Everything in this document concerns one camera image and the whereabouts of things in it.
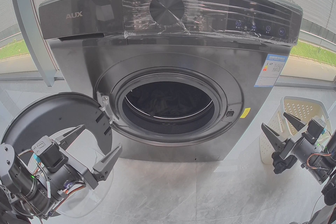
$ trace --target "metal pillar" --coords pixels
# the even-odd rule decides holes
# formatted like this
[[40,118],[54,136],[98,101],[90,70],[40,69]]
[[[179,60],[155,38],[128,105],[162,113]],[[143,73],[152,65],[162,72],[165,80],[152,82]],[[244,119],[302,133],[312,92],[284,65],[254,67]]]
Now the metal pillar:
[[12,0],[19,27],[29,53],[48,87],[53,86],[55,66],[42,37],[39,20],[33,0]]

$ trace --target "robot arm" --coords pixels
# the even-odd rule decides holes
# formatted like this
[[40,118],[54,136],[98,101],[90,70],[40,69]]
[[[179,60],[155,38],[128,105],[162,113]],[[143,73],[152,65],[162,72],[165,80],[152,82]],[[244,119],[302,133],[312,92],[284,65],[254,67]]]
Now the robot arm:
[[326,206],[317,211],[308,223],[331,224],[336,220],[336,132],[326,140],[323,139],[327,132],[326,124],[319,117],[313,117],[306,124],[291,114],[283,115],[297,130],[294,136],[284,139],[265,123],[261,125],[275,150],[272,154],[274,172],[281,173],[290,169],[299,160],[301,168],[308,170],[319,184],[327,181],[321,191]]
[[[122,146],[106,154],[90,172],[65,150],[84,130],[80,125],[55,140],[44,136],[19,155],[11,145],[0,145],[0,223],[22,224],[34,216],[47,220],[72,193],[85,187],[95,189],[107,179]],[[33,173],[20,159],[31,151],[38,166]]]

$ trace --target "yellow warning sticker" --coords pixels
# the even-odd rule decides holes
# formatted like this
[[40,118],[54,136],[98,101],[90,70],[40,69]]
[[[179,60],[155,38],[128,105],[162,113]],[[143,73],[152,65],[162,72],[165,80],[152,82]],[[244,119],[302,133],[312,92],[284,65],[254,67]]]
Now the yellow warning sticker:
[[250,112],[251,108],[248,107],[244,110],[244,112],[242,113],[242,115],[240,116],[240,118],[245,118],[247,116],[247,114]]

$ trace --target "black cloth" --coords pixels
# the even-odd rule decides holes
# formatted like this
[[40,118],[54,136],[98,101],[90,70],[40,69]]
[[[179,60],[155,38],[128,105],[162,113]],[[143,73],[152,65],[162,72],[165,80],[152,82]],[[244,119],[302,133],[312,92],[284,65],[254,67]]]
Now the black cloth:
[[296,163],[297,158],[294,155],[289,155],[286,159],[280,157],[280,152],[272,154],[274,173],[281,174],[286,169],[290,169]]

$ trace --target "aux logo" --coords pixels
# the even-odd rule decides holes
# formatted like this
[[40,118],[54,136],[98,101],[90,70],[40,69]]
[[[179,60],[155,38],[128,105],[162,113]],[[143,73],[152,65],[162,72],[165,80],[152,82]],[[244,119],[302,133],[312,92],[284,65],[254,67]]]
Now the aux logo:
[[71,18],[76,18],[76,17],[82,17],[82,11],[81,12],[76,12],[75,14],[67,14],[65,19],[71,19]]

